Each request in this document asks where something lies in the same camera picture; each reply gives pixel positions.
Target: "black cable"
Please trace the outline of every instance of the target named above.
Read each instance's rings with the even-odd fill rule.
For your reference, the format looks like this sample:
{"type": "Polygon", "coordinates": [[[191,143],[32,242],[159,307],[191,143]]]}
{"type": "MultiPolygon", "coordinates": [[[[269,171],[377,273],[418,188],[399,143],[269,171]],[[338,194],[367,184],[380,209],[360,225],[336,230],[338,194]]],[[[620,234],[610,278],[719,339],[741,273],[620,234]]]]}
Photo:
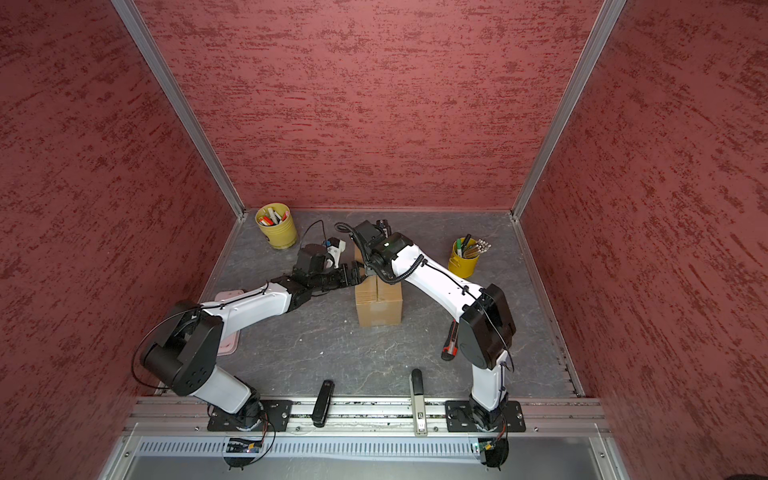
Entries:
{"type": "MultiPolygon", "coordinates": [[[[507,416],[504,415],[504,412],[502,412],[502,420],[504,420],[504,426],[507,426],[507,416]]],[[[507,434],[504,435],[504,440],[506,440],[507,445],[509,445],[509,429],[507,429],[507,434]]]]}
{"type": "Polygon", "coordinates": [[[348,223],[344,223],[344,222],[336,222],[333,226],[336,228],[337,232],[348,233],[349,236],[352,237],[353,242],[355,242],[355,245],[357,245],[358,250],[360,250],[363,263],[366,266],[370,266],[373,269],[373,271],[376,272],[376,275],[380,279],[382,279],[384,283],[388,283],[389,285],[396,285],[397,283],[400,283],[406,278],[408,278],[409,276],[411,276],[411,274],[415,272],[416,269],[419,267],[419,264],[421,264],[421,262],[424,260],[424,255],[419,254],[416,260],[413,262],[413,265],[411,265],[405,272],[401,273],[400,275],[394,278],[391,278],[381,269],[381,267],[378,264],[371,261],[371,257],[368,255],[368,253],[366,252],[366,249],[364,248],[365,242],[362,240],[362,237],[360,236],[360,232],[355,230],[355,228],[349,225],[348,223]]]}
{"type": "Polygon", "coordinates": [[[137,383],[139,383],[140,385],[143,385],[143,386],[148,386],[148,387],[149,387],[149,388],[151,388],[151,389],[170,390],[170,387],[169,387],[169,386],[157,386],[157,385],[150,385],[149,383],[144,383],[144,382],[142,382],[141,380],[139,380],[139,377],[137,377],[137,376],[136,376],[136,370],[134,369],[134,362],[136,361],[136,354],[139,352],[139,349],[141,348],[141,346],[142,346],[142,345],[144,345],[144,342],[146,342],[146,341],[147,341],[147,338],[149,338],[149,335],[152,335],[152,333],[153,333],[155,330],[157,330],[157,328],[158,328],[158,327],[160,327],[160,325],[163,325],[163,324],[164,324],[164,323],[166,323],[168,320],[170,320],[170,319],[173,319],[174,317],[177,317],[177,316],[179,316],[179,315],[184,315],[185,313],[189,313],[189,312],[192,312],[192,311],[194,311],[194,310],[197,310],[198,308],[199,308],[199,307],[197,307],[197,306],[196,306],[196,307],[194,307],[194,308],[190,308],[190,309],[188,309],[188,310],[185,310],[185,311],[183,311],[183,312],[174,313],[173,315],[169,316],[168,318],[166,318],[166,319],[165,319],[165,320],[163,320],[162,322],[160,322],[160,323],[158,323],[157,325],[153,326],[153,327],[152,327],[152,330],[150,330],[149,332],[147,332],[147,335],[144,335],[144,338],[143,338],[143,339],[141,339],[141,341],[139,342],[139,344],[138,344],[138,345],[136,345],[136,350],[134,350],[134,354],[133,354],[133,355],[131,355],[131,375],[134,377],[134,380],[136,380],[136,382],[137,382],[137,383]]]}
{"type": "Polygon", "coordinates": [[[453,415],[453,412],[459,412],[459,413],[461,413],[463,416],[465,416],[465,417],[469,418],[469,416],[466,414],[466,412],[464,412],[464,411],[463,411],[461,408],[459,408],[459,407],[453,407],[453,408],[452,408],[452,409],[450,409],[450,410],[448,411],[448,413],[445,415],[445,419],[446,419],[446,420],[448,420],[448,419],[457,419],[458,417],[451,417],[451,415],[453,415]]]}
{"type": "Polygon", "coordinates": [[[501,332],[499,332],[499,331],[498,331],[498,329],[496,328],[496,325],[494,325],[494,324],[493,324],[493,321],[491,320],[491,316],[490,316],[490,315],[488,315],[488,312],[486,312],[486,311],[485,311],[485,307],[482,305],[482,303],[480,303],[480,301],[478,300],[478,298],[477,298],[476,296],[472,295],[472,294],[469,292],[469,290],[465,290],[463,286],[459,285],[459,283],[458,283],[456,280],[452,279],[452,278],[451,278],[451,276],[450,276],[450,275],[448,275],[446,272],[444,272],[444,271],[440,270],[439,268],[435,268],[435,267],[433,267],[433,266],[432,266],[432,265],[430,265],[429,263],[424,263],[424,265],[426,265],[426,266],[428,266],[429,268],[431,268],[431,269],[433,269],[433,270],[435,270],[435,271],[438,271],[438,272],[442,273],[443,275],[447,276],[447,277],[448,277],[448,280],[451,280],[453,283],[455,283],[455,285],[456,285],[456,286],[457,286],[457,287],[458,287],[458,288],[459,288],[459,289],[460,289],[462,292],[466,292],[466,293],[467,293],[467,295],[469,295],[470,297],[472,297],[472,299],[474,299],[474,300],[475,300],[475,302],[476,302],[476,303],[477,303],[477,304],[480,306],[480,308],[482,309],[482,312],[485,314],[485,318],[487,318],[487,319],[488,319],[488,323],[490,323],[490,324],[491,324],[491,326],[493,327],[493,330],[495,330],[495,331],[496,331],[496,335],[498,335],[498,339],[500,339],[500,340],[502,341],[502,345],[504,345],[504,350],[506,350],[506,351],[507,351],[507,355],[509,356],[509,359],[510,359],[510,361],[511,361],[511,359],[512,359],[512,354],[509,352],[509,347],[507,346],[507,343],[504,341],[504,337],[502,336],[502,333],[501,333],[501,332]]]}
{"type": "Polygon", "coordinates": [[[502,430],[498,433],[498,435],[496,436],[496,439],[493,441],[492,445],[496,445],[496,442],[501,440],[502,439],[502,435],[504,435],[505,432],[507,431],[507,421],[506,421],[506,419],[504,419],[504,413],[502,413],[502,420],[504,421],[504,423],[502,423],[502,430]]]}
{"type": "Polygon", "coordinates": [[[323,228],[323,239],[325,239],[326,242],[328,241],[328,236],[326,235],[326,223],[323,222],[322,220],[318,220],[318,221],[312,223],[312,225],[309,225],[306,228],[306,230],[304,230],[304,233],[301,236],[301,240],[299,240],[299,249],[301,249],[301,246],[304,245],[304,239],[306,238],[306,235],[310,232],[310,228],[314,227],[318,223],[323,228]]]}
{"type": "Polygon", "coordinates": [[[229,305],[230,303],[239,302],[241,300],[245,300],[246,298],[250,298],[252,296],[263,295],[266,292],[266,289],[268,289],[269,287],[270,287],[270,282],[267,281],[266,285],[264,286],[264,288],[259,290],[258,292],[251,293],[249,296],[238,296],[238,297],[235,297],[234,300],[230,300],[229,302],[219,303],[218,305],[209,306],[207,308],[224,308],[225,306],[229,305]]]}
{"type": "MultiPolygon", "coordinates": [[[[277,429],[275,428],[275,425],[274,425],[272,422],[270,422],[270,419],[269,419],[269,417],[266,415],[266,412],[264,413],[264,420],[265,420],[265,421],[266,421],[266,423],[267,423],[267,429],[269,429],[269,426],[270,426],[270,425],[272,426],[272,442],[270,443],[270,447],[269,447],[268,449],[266,449],[266,450],[264,451],[264,453],[262,453],[262,454],[261,454],[261,456],[260,456],[259,458],[255,458],[255,457],[254,457],[254,459],[252,459],[250,462],[248,462],[248,463],[246,463],[246,464],[243,464],[243,465],[237,465],[237,466],[239,466],[240,468],[242,468],[242,467],[247,467],[248,465],[252,465],[252,464],[254,464],[254,463],[258,462],[259,460],[261,460],[262,458],[264,458],[264,456],[265,456],[267,453],[269,453],[269,452],[270,452],[270,450],[272,450],[272,447],[273,447],[273,445],[275,445],[275,440],[276,440],[276,438],[277,438],[277,429]]],[[[261,438],[261,448],[263,448],[263,447],[264,447],[264,438],[265,438],[265,437],[266,437],[266,435],[265,435],[265,436],[263,436],[263,437],[261,438]]]]}
{"type": "Polygon", "coordinates": [[[177,333],[182,333],[185,328],[187,328],[189,325],[192,325],[193,323],[197,323],[198,319],[193,318],[187,320],[182,326],[178,326],[174,329],[174,335],[177,333]]]}

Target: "yellow pen holder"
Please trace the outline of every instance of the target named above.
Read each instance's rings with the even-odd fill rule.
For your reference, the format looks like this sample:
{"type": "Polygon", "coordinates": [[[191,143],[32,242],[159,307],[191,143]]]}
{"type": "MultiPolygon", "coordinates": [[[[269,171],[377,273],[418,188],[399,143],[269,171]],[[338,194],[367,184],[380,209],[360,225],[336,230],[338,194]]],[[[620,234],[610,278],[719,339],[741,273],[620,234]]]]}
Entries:
{"type": "Polygon", "coordinates": [[[285,204],[275,203],[261,207],[259,211],[256,212],[256,225],[258,225],[261,232],[266,235],[266,239],[270,242],[272,248],[277,248],[278,250],[291,247],[299,239],[299,234],[296,232],[296,225],[293,224],[293,215],[290,213],[290,208],[285,204]],[[265,227],[259,223],[259,219],[261,217],[270,218],[270,213],[268,211],[268,208],[270,207],[272,207],[272,210],[274,210],[280,218],[283,218],[283,215],[285,215],[286,212],[288,213],[288,217],[279,225],[265,227]]]}
{"type": "MultiPolygon", "coordinates": [[[[459,238],[457,241],[464,241],[464,237],[459,238]]],[[[474,245],[475,239],[470,238],[467,247],[474,245]]],[[[451,259],[448,261],[448,271],[461,278],[469,278],[475,272],[475,265],[478,263],[478,258],[461,258],[456,252],[456,242],[451,246],[451,259]]]]}

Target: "enclosure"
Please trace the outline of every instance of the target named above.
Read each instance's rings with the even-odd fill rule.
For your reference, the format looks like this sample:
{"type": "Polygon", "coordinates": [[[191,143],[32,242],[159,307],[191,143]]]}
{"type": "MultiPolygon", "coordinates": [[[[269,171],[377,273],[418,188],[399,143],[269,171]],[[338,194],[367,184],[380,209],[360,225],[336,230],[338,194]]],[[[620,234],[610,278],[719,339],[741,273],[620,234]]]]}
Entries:
{"type": "Polygon", "coordinates": [[[724,0],[6,2],[0,476],[768,475],[767,18],[724,0]],[[302,242],[274,249],[257,223],[271,202],[299,237],[323,220],[346,238],[347,262],[340,221],[387,219],[443,266],[468,232],[492,245],[468,281],[502,289],[517,329],[503,385],[524,425],[501,471],[477,461],[483,434],[451,431],[472,364],[440,358],[452,318],[408,282],[399,325],[360,326],[341,289],[218,356],[293,402],[243,472],[205,402],[131,378],[178,300],[292,271],[302,242]]]}

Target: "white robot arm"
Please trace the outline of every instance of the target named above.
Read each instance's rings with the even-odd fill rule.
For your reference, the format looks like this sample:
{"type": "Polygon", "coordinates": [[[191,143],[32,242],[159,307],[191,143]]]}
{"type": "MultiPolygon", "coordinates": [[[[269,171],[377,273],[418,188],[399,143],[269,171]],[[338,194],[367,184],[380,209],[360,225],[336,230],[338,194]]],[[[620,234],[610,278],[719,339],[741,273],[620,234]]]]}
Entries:
{"type": "MultiPolygon", "coordinates": [[[[442,305],[458,324],[458,347],[472,362],[472,409],[478,425],[490,430],[506,400],[503,367],[515,334],[501,290],[481,288],[447,271],[400,233],[363,222],[337,230],[349,233],[366,268],[387,283],[408,281],[442,305]]],[[[338,263],[343,242],[310,244],[299,251],[290,275],[219,302],[179,303],[157,329],[141,364],[180,396],[196,396],[229,414],[234,428],[249,430],[260,420],[255,389],[216,366],[220,339],[263,319],[303,305],[313,293],[354,286],[364,280],[362,265],[338,263]]]]}

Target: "pink tray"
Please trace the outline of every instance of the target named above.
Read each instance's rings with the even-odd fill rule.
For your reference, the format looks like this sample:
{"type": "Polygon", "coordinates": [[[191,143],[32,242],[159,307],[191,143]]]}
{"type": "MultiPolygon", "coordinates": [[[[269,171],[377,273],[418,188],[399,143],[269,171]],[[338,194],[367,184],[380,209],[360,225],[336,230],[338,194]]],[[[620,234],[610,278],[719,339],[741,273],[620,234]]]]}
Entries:
{"type": "MultiPolygon", "coordinates": [[[[229,298],[232,298],[234,296],[242,295],[245,292],[242,290],[229,290],[227,292],[219,292],[216,294],[216,300],[217,302],[220,302],[221,300],[226,300],[229,298]]],[[[235,332],[232,335],[228,336],[225,339],[221,339],[221,342],[219,343],[219,356],[222,355],[231,355],[235,352],[237,349],[237,340],[240,338],[240,332],[235,332]]]]}

